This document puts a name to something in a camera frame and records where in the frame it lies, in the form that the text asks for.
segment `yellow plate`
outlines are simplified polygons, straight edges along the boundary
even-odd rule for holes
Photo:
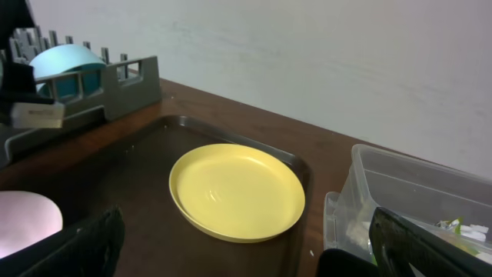
[[[169,189],[191,224],[229,242],[273,238],[304,210],[295,174],[273,156],[242,145],[206,145],[184,154],[171,170]]]

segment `wooden table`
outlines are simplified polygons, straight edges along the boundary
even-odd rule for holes
[[[0,172],[0,189],[30,179],[57,174],[99,149],[129,135],[163,115],[189,115],[300,156],[314,174],[311,204],[298,276],[313,276],[323,251],[323,207],[327,192],[339,192],[351,165],[355,138],[286,118],[259,108],[161,80],[163,100],[110,122],[60,145],[41,150]]]

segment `plastic container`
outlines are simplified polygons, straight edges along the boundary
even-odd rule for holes
[[[441,220],[460,217],[464,225],[492,227],[492,181],[366,145],[352,148],[352,166],[341,193],[326,196],[324,247],[371,262],[368,229],[378,206],[457,247],[471,247],[475,255],[492,254],[490,233],[486,242],[478,242],[434,227]]]

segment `white wall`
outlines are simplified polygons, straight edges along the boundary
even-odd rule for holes
[[[32,0],[172,81],[492,178],[490,0]]]

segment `pink plate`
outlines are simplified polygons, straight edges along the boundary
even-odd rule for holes
[[[62,213],[33,192],[0,192],[0,259],[62,230]]]

